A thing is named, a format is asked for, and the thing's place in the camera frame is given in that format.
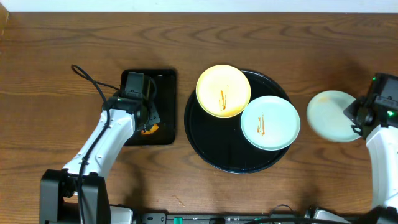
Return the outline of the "yellow plate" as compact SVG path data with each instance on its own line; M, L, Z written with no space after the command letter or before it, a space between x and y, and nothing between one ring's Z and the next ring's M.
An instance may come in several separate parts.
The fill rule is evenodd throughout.
M238 68L215 65L199 77L195 93L199 105L217 118L231 118L242 112L251 98L248 78Z

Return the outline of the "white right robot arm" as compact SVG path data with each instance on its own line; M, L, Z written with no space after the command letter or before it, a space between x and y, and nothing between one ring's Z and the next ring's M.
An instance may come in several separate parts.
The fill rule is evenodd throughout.
M344 111L354 133L366 141L371 158L371 210L356 223L397 223L397 111L378 98L362 96Z

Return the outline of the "orange green scrub sponge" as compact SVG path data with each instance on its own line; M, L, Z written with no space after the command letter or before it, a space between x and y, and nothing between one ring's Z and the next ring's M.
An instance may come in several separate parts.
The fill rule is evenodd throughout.
M141 130L141 135L150 135L153 134L154 132L156 132L159 129L158 124L155 124L153 126L149 128L147 128L146 130Z

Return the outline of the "black round tray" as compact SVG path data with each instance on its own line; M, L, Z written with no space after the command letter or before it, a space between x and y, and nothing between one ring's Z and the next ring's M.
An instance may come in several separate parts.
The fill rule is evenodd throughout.
M248 70L242 72L251 86L249 102L261 96L289 98L271 78ZM241 130L242 112L231 118L214 117L199 105L195 90L185 108L185 132L192 148L203 160L226 172L258 172L275 164L288 150L285 147L265 151L250 144Z

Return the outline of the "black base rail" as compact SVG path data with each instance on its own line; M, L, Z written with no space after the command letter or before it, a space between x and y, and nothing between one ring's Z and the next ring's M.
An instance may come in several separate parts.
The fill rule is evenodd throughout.
M281 218L316 218L331 220L334 222L353 223L358 215L338 215L331 210L320 207L311 207L305 214L299 214L292 210L283 211L274 209L269 214L168 214L165 212L137 213L135 210L123 205L110 206L112 223L132 224L240 224L262 219L272 218L273 223L280 223Z

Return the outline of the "mint green plate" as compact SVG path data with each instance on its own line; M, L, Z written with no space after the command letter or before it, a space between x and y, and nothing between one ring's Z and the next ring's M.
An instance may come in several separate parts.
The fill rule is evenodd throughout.
M307 106L307 120L322 138L333 142L351 142L360 135L351 127L353 122L343 111L355 98L345 92L328 90L314 96Z
M295 107L278 96L252 100L244 109L240 124L246 140L265 151L278 151L291 145L301 126Z

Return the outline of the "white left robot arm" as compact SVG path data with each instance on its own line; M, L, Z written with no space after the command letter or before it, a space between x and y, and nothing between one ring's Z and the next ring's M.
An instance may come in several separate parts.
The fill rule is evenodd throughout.
M106 179L122 147L160 118L152 100L111 97L78 154L40 180L40 223L133 223L134 212L111 205Z

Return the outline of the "mint green plate front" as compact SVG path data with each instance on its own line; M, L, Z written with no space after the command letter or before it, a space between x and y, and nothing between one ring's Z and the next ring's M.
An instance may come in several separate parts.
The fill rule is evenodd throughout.
M307 120L322 138L333 142L351 142L360 135L351 127L353 122L343 111L355 98L345 92L328 90L314 96L307 106Z

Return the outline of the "black rectangular tray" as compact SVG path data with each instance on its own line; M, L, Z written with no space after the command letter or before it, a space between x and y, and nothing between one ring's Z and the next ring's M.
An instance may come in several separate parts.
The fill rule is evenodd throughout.
M154 103L160 116L159 129L150 135L135 133L126 146L168 145L175 140L176 128L176 95L177 73L170 68L165 69L128 69L122 72L139 72L152 77L157 85Z

